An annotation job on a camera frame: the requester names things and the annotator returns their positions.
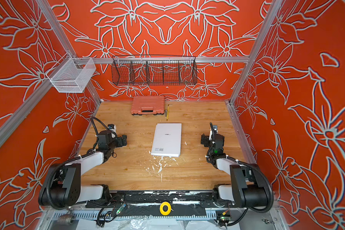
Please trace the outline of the white photo album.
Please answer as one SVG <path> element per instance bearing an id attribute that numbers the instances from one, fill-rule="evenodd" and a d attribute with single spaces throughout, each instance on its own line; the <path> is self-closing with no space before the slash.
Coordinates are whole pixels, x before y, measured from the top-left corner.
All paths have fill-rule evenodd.
<path id="1" fill-rule="evenodd" d="M 181 123 L 158 123 L 155 128 L 151 155 L 179 157 L 181 154 Z"/>

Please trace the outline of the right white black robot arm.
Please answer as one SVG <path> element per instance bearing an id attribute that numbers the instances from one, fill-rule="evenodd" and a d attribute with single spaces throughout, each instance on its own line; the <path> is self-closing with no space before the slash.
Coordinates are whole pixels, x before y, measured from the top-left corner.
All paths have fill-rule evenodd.
<path id="1" fill-rule="evenodd" d="M 230 176 L 229 185 L 217 185 L 213 189 L 213 201 L 231 203 L 237 208 L 247 208 L 266 213 L 274 204 L 274 194 L 267 177 L 255 163 L 246 163 L 224 152 L 225 137 L 217 126 L 210 123 L 210 134 L 201 135 L 201 144 L 208 148 L 207 163 Z"/>

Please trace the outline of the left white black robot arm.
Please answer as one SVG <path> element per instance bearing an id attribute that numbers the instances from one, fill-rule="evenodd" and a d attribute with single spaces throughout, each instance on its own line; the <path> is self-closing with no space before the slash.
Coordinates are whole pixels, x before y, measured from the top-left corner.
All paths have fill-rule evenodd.
<path id="1" fill-rule="evenodd" d="M 98 131 L 95 122 L 100 120 L 91 117 L 90 121 L 96 134 L 95 144 L 84 155 L 50 166 L 38 195 L 40 206 L 62 210 L 83 203 L 95 208 L 112 205 L 107 185 L 82 186 L 81 177 L 110 158 L 115 158 L 115 149 L 127 145 L 127 136 L 118 136 L 114 124 L 103 125 L 104 129 Z"/>

